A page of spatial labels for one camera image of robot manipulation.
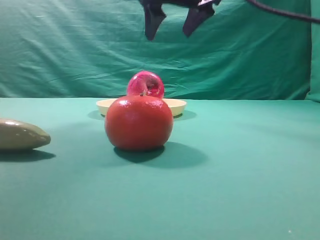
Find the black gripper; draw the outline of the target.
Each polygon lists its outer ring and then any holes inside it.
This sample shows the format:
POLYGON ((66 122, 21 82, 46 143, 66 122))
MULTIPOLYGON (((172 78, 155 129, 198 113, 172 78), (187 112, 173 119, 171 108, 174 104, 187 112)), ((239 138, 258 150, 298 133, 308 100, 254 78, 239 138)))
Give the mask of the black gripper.
POLYGON ((144 32, 148 41, 153 41, 159 26, 167 17, 162 9, 163 4, 188 8, 188 14, 183 24, 182 31, 186 37, 207 19, 215 14, 213 5, 218 6, 221 0, 140 0, 144 11, 144 32))

